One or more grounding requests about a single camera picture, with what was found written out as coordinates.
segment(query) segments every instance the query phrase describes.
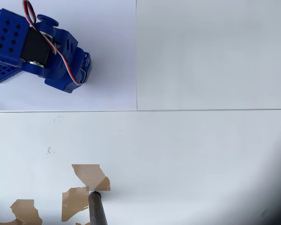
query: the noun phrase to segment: white paper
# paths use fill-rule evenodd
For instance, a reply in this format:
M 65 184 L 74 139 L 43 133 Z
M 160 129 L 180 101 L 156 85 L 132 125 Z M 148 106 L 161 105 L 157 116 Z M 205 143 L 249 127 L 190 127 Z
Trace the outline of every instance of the white paper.
M 138 109 L 281 108 L 281 1 L 138 0 Z
M 0 113 L 0 222 L 16 199 L 42 225 L 88 222 L 61 222 L 62 192 L 84 186 L 73 163 L 110 179 L 108 225 L 265 224 L 281 206 L 281 110 Z
M 21 72 L 0 84 L 0 110 L 136 109 L 135 0 L 31 0 L 36 14 L 59 22 L 89 52 L 88 82 L 65 93 L 36 75 Z M 22 1 L 0 8 L 23 15 Z

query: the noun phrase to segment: white sheet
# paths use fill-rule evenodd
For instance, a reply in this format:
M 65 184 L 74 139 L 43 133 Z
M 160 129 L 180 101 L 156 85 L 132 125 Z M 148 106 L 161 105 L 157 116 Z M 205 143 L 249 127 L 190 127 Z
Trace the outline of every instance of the white sheet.
M 0 84 L 0 110 L 136 109 L 135 0 L 31 0 L 36 14 L 50 16 L 89 52 L 88 82 L 68 94 L 44 79 L 20 74 Z M 23 15 L 22 1 L 0 8 Z
M 138 0 L 138 108 L 281 108 L 281 0 Z

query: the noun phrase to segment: white wire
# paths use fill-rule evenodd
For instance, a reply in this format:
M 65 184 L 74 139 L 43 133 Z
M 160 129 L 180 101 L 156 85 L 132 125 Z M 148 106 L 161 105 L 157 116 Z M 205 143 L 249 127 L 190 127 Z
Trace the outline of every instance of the white wire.
M 35 29 L 36 31 L 38 31 L 38 30 L 36 29 L 35 25 L 34 25 L 34 23 L 35 23 L 36 21 L 33 19 L 33 23 L 31 23 L 31 17 L 30 17 L 30 15 L 29 15 L 29 13 L 32 14 L 32 11 L 31 11 L 30 8 L 28 7 L 28 12 L 26 13 L 25 4 L 24 4 L 25 1 L 23 0 L 22 3 L 23 3 L 23 7 L 24 7 L 24 14 L 25 14 L 26 20 L 28 21 L 28 23 L 30 24 L 30 26 L 31 26 L 33 29 Z M 75 77 L 74 77 L 74 75 L 72 74 L 72 71 L 71 71 L 71 69 L 70 69 L 70 65 L 68 64 L 68 62 L 67 62 L 65 56 L 57 49 L 56 44 L 51 43 L 51 41 L 50 41 L 44 34 L 42 34 L 41 32 L 40 32 L 40 34 L 47 40 L 47 43 L 53 48 L 53 50 L 54 50 L 54 52 L 53 52 L 54 55 L 56 55 L 56 53 L 58 53 L 58 54 L 61 56 L 62 60 L 64 61 L 65 66 L 66 66 L 67 72 L 69 73 L 69 75 L 70 75 L 72 81 L 73 81 L 76 85 L 79 85 L 79 86 L 82 85 L 82 83 L 78 82 L 78 81 L 75 79 Z M 83 70 L 83 69 L 81 69 L 81 70 L 84 72 L 84 78 L 83 78 L 83 81 L 84 81 L 84 80 L 86 79 L 86 71 Z
M 82 83 L 78 82 L 78 81 L 75 79 L 74 75 L 72 74 L 72 71 L 71 71 L 71 69 L 70 69 L 70 66 L 69 66 L 69 64 L 68 64 L 68 62 L 67 62 L 65 56 L 64 56 L 57 48 L 56 48 L 56 50 L 57 50 L 57 53 L 61 56 L 62 60 L 64 61 L 64 64 L 65 64 L 66 69 L 67 69 L 67 72 L 69 73 L 69 75 L 70 75 L 72 81 L 73 81 L 76 85 L 79 85 L 79 86 L 82 85 Z

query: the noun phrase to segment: red wire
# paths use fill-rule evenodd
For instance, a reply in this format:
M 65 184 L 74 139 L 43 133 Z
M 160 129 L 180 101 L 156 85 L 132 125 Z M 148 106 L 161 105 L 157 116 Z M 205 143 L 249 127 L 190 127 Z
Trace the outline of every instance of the red wire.
M 72 71 L 71 71 L 71 68 L 70 68 L 70 66 L 69 66 L 69 64 L 68 64 L 67 59 L 65 58 L 65 56 L 60 52 L 60 50 L 56 47 L 56 45 L 55 45 L 55 48 L 56 48 L 56 51 L 58 52 L 58 54 L 62 57 L 62 59 L 63 59 L 63 61 L 64 61 L 64 64 L 66 65 L 67 71 L 68 71 L 68 73 L 69 73 L 69 75 L 70 75 L 72 81 L 73 81 L 76 85 L 82 85 L 82 83 L 78 82 L 78 81 L 76 80 L 76 78 L 74 77 L 74 75 L 73 75 L 73 73 L 72 73 Z
M 37 28 L 35 27 L 34 23 L 33 23 L 32 20 L 31 20 L 31 17 L 29 16 L 29 14 L 28 14 L 28 12 L 27 12 L 27 10 L 26 10 L 26 2 L 29 2 L 29 1 L 28 1 L 28 0 L 23 0 L 23 1 L 22 1 L 25 17 L 26 17 L 26 19 L 28 20 L 29 24 L 30 24 L 35 30 L 37 30 Z M 33 17 L 35 17 L 35 15 L 33 14 L 32 8 L 30 8 L 29 10 L 30 10 L 30 13 L 33 15 Z M 42 34 L 41 32 L 40 32 L 40 34 L 43 36 L 43 38 L 45 39 L 45 41 L 46 41 L 46 42 L 48 43 L 48 45 L 51 47 L 53 54 L 56 54 L 54 45 L 48 40 L 48 38 L 47 38 L 44 34 Z
M 30 17 L 30 15 L 29 15 L 29 13 L 27 12 L 27 8 L 28 8 L 30 14 L 31 14 L 31 15 L 33 16 L 33 18 L 35 19 L 35 13 L 34 13 L 34 11 L 33 11 L 33 8 L 32 8 L 32 6 L 31 6 L 30 2 L 29 2 L 28 0 L 22 0 L 22 4 L 23 4 L 23 8 L 24 8 L 25 17 L 26 17 L 28 23 L 29 23 L 35 30 L 37 30 L 36 27 L 35 27 L 35 25 L 34 25 L 35 21 L 32 22 L 31 17 Z M 48 40 L 48 38 L 47 38 L 44 34 L 42 34 L 41 32 L 40 32 L 40 34 L 44 37 L 44 39 L 46 40 L 46 42 L 48 43 L 48 45 L 50 45 L 53 54 L 56 54 L 56 52 L 58 52 L 58 54 L 62 57 L 62 60 L 64 61 L 64 64 L 65 64 L 65 66 L 66 66 L 66 68 L 67 68 L 67 71 L 68 71 L 68 73 L 69 73 L 71 79 L 73 80 L 73 82 L 74 82 L 76 85 L 82 85 L 83 82 L 84 82 L 84 80 L 86 79 L 86 75 L 87 75 L 86 71 L 81 68 L 81 70 L 84 72 L 84 77 L 83 77 L 82 83 L 78 82 L 78 81 L 76 80 L 76 78 L 74 77 L 73 73 L 72 73 L 72 70 L 71 70 L 71 68 L 70 68 L 70 66 L 69 66 L 69 64 L 68 64 L 68 62 L 67 62 L 67 59 L 66 59 L 65 56 L 60 52 L 60 50 L 58 50 L 58 48 L 56 47 L 56 44 L 53 45 L 53 44 Z

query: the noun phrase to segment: brown tape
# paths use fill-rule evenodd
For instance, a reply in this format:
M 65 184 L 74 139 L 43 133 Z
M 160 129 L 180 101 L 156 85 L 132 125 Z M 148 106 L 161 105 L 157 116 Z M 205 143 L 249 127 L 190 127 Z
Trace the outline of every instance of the brown tape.
M 110 191 L 110 182 L 99 164 L 72 164 L 77 177 L 90 191 Z
M 73 187 L 62 193 L 61 221 L 68 221 L 79 211 L 89 207 L 89 191 L 87 187 Z
M 17 199 L 10 208 L 15 217 L 23 221 L 25 225 L 41 225 L 43 222 L 34 207 L 33 199 Z
M 24 223 L 21 220 L 16 218 L 11 222 L 6 222 L 6 223 L 0 222 L 0 225 L 24 225 Z

